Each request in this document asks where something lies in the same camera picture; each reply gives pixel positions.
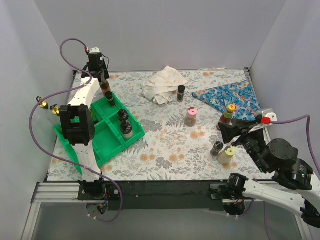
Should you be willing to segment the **dark round-cap bottle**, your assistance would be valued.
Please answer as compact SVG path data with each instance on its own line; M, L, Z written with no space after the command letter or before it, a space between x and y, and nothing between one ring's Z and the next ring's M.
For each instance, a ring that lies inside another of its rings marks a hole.
M210 154L212 157L216 157L220 151L224 148L224 143L221 142L221 141L216 141L214 144L213 144L213 147L210 151Z

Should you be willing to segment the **red chili sauce bottle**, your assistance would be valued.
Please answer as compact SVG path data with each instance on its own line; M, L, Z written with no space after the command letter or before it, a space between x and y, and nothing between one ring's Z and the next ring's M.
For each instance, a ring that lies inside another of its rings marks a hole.
M230 125L232 122L232 118L234 115L235 110L237 109L236 105L230 104L227 106L225 112L222 114L222 116L219 119L218 124L216 125L216 128L218 131L220 131L220 126L219 124L227 124Z
M107 79L100 83L100 88L103 95L105 95L107 92L111 92L111 87Z

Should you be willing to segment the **gold-cap pepper grinder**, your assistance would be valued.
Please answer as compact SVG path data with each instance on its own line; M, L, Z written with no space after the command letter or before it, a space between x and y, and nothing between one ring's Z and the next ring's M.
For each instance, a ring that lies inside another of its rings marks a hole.
M114 99L114 95L111 91L107 91L105 94L104 94L109 106L111 108L114 108L116 106L116 102L115 102L115 99Z

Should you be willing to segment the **pink-lid spice jar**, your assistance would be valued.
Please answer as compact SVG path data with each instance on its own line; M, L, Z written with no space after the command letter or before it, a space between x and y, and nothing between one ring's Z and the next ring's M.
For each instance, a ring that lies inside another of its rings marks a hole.
M184 119L184 124L187 127L193 127L196 124L197 113L198 113L198 111L197 111L197 109L195 107L190 107L187 110L186 117Z

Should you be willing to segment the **small black-cap spice jar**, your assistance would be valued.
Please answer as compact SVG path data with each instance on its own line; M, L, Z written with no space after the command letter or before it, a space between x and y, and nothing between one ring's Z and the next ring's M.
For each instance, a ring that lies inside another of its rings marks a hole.
M118 112L117 112L117 119L123 123L123 122L127 122L129 120L129 113L127 110L121 108Z

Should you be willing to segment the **black-lid seasoning shaker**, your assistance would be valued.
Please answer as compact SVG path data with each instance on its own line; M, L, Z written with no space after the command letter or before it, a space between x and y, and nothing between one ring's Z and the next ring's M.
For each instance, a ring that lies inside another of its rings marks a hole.
M179 85L177 89L177 101L182 102L184 100L186 87L184 85Z

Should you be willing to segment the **clear gold-spout oil bottle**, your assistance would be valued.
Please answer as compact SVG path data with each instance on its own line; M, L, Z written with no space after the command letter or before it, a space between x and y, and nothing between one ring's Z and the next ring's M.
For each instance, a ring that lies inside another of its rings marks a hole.
M50 114L49 114L49 121L50 123L55 126L61 123L60 120L60 107L58 104L54 104L50 106Z

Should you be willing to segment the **black-cap white powder bottle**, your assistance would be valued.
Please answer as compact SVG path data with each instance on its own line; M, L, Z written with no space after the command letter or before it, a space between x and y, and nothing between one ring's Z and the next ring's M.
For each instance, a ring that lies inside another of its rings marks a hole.
M127 122L127 121L124 121L124 122L121 123L121 125L120 125L120 131L121 131L122 137L123 137L126 141L133 137L133 128L132 128L132 125L131 125L129 122Z

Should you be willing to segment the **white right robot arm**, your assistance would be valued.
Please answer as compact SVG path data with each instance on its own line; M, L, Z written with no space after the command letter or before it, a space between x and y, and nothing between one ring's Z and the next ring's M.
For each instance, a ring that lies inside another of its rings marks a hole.
M299 151L283 138L269 143L264 140L263 129L279 124L267 116L254 121L235 120L233 124L219 123L223 142L233 147L243 146L262 173L273 173L272 180L286 191L265 186L239 173L230 174L225 185L215 193L224 199L240 197L262 200L283 208L308 225L320 226L320 180L313 168L298 157Z

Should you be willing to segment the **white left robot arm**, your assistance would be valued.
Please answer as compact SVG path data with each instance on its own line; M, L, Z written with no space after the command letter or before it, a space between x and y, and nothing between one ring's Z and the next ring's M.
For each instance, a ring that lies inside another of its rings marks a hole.
M95 200L101 200L106 196L106 187L100 177L101 170L98 167L93 139L95 136L95 124L90 112L93 99L100 89L99 81L105 80L106 63L100 49L94 47L88 51L88 63L85 71L92 75L82 75L81 86L72 100L59 109L60 123L63 137L68 140L74 149L78 163L82 165L83 191L91 195Z

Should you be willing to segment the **yellow-lid white sauce bottle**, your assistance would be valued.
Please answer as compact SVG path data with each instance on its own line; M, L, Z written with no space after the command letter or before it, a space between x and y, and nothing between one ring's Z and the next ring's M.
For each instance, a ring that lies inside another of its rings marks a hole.
M228 165L232 158L234 157L234 155L236 154L236 148L233 146L226 146L224 148L224 150L222 150L218 156L218 162L222 165Z

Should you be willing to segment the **blue floral cloth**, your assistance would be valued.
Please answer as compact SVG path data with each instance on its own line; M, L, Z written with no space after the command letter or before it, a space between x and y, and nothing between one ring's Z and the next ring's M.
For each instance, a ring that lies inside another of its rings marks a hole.
M235 105L233 118L238 120L254 121L256 112L262 109L247 80L196 91L192 96L221 113Z

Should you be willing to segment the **white crumpled cloth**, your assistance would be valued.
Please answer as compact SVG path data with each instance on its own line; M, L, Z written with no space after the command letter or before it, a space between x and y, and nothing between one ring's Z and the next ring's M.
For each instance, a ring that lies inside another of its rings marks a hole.
M166 66L141 85L142 94L153 104L166 105L172 101L172 92L188 81L175 68Z

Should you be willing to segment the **green plastic organizer tray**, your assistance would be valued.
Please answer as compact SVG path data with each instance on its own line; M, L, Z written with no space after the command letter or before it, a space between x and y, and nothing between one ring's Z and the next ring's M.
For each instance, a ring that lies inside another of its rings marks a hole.
M99 167L102 167L113 157L145 136L145 131L140 122L135 119L116 95L113 96L113 99L115 107L110 107L106 97L93 102L90 106L95 126L95 136L92 143L93 151ZM128 140L125 140L121 134L121 122L117 117L120 109L126 110L129 114L128 121L132 126L133 137Z

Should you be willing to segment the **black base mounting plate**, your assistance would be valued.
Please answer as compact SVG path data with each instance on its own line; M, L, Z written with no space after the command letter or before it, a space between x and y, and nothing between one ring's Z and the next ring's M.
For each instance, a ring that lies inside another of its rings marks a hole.
M230 205L229 199L222 200L210 189L225 185L218 180L152 180L118 181L121 192L109 181L103 182L106 196L94 197L81 184L77 199L87 203L103 203L108 200L108 209L123 210L176 210L204 209L223 211Z

